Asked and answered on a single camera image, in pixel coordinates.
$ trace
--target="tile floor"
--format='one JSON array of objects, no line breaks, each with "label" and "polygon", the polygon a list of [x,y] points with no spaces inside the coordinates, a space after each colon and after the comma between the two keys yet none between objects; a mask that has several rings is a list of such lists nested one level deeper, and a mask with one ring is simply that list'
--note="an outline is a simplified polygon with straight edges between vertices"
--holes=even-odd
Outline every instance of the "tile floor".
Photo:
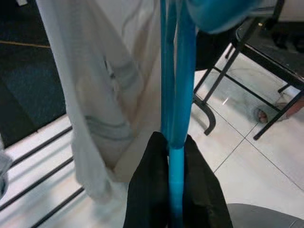
[{"label": "tile floor", "polygon": [[[221,59],[218,66],[222,67],[224,62]],[[203,73],[196,73],[196,82]],[[272,102],[287,98],[280,97],[276,92],[282,84],[279,80],[242,55],[237,58],[230,74]],[[209,76],[199,90],[200,96],[206,93],[216,75]],[[254,119],[252,111],[261,105],[260,101],[230,81],[223,80],[209,105],[217,120],[214,131],[205,136],[203,131],[208,124],[207,117],[193,105],[189,134],[218,177],[227,203],[253,204],[304,219],[304,153],[301,149],[304,146],[304,110],[289,120],[276,123],[258,141],[254,141],[252,137],[262,124]],[[69,125],[68,118],[63,117],[9,147],[7,153],[18,158],[25,150],[39,145],[43,139]],[[69,139],[70,133],[42,149],[26,165],[11,169],[11,186],[3,200],[10,199],[30,182],[45,175],[49,167],[71,156]],[[21,173],[26,173],[27,182]],[[5,228],[31,227],[78,188],[73,164],[69,164],[0,212],[0,224]],[[123,212],[119,209],[116,212],[108,214],[85,193],[81,193],[41,227],[120,227]]]},{"label": "tile floor", "polygon": [[[217,66],[223,68],[225,61],[222,57]],[[196,73],[196,82],[203,74]],[[277,92],[282,81],[243,55],[228,74],[270,102],[290,99]],[[199,96],[204,97],[218,75],[212,71]],[[208,119],[193,105],[189,132],[215,170],[227,203],[253,204],[304,218],[304,110],[275,123],[255,141],[253,136],[263,124],[254,118],[253,110],[262,104],[224,78],[209,100],[217,120],[215,130],[204,135]]]}]

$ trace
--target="blue object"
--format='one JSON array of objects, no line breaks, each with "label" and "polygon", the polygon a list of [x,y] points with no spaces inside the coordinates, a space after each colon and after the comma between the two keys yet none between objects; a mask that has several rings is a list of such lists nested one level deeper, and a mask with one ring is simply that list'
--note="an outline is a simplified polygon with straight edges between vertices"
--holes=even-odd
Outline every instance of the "blue object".
[{"label": "blue object", "polygon": [[[161,132],[169,142],[171,226],[182,228],[184,144],[193,99],[196,57],[195,24],[209,33],[239,23],[260,0],[161,0]],[[174,37],[177,64],[174,75]]]}]

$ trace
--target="white cloth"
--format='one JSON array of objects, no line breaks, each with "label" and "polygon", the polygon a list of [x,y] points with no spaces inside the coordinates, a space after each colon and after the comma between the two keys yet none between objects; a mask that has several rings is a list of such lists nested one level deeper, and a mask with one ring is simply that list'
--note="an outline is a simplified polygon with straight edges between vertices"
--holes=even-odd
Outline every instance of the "white cloth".
[{"label": "white cloth", "polygon": [[99,203],[127,184],[160,128],[159,0],[37,0],[73,126],[76,178]]}]

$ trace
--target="floor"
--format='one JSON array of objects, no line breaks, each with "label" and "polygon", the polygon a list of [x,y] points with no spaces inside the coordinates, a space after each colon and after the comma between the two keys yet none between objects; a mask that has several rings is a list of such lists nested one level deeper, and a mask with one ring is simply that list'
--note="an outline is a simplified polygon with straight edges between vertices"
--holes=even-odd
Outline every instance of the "floor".
[{"label": "floor", "polygon": [[53,54],[35,0],[0,8],[0,134],[5,147],[66,113]]},{"label": "floor", "polygon": [[[224,63],[225,59],[221,58],[217,66],[221,68]],[[196,83],[203,73],[196,73]],[[288,95],[281,97],[276,92],[282,86],[281,81],[242,55],[229,73],[271,102],[290,99]],[[217,74],[212,72],[199,90],[199,96],[206,94]],[[214,131],[209,136],[204,135],[208,119],[193,105],[189,134],[218,177],[227,203],[257,205],[304,219],[304,153],[301,149],[304,146],[304,110],[289,120],[276,123],[254,141],[254,134],[263,126],[253,116],[253,110],[262,105],[259,100],[224,79],[209,105],[217,120]],[[69,126],[68,117],[63,116],[9,147],[6,152],[16,159]],[[71,133],[68,133],[26,159],[22,165],[12,168],[9,190],[0,205],[70,158],[70,139]],[[33,227],[79,188],[74,164],[70,163],[1,211],[0,224],[4,228]],[[40,227],[121,227],[123,219],[121,210],[109,214],[81,193]]]}]

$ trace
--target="foot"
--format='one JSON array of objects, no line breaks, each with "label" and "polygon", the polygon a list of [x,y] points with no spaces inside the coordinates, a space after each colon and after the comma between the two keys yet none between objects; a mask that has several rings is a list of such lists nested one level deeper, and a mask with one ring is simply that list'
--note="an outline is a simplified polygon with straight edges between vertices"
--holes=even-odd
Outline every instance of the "foot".
[{"label": "foot", "polygon": [[[287,105],[287,103],[277,103],[276,104],[276,107],[278,109],[283,109],[285,106]],[[263,124],[266,124],[269,119],[268,119],[268,116],[267,116],[267,113],[265,111],[263,111],[264,106],[261,106],[261,107],[258,107],[256,110],[255,110],[255,117],[257,118],[257,120],[260,122],[260,123],[263,123]],[[286,113],[284,113],[280,119],[278,119],[277,121],[283,121],[283,120],[286,120],[288,119]]]}]

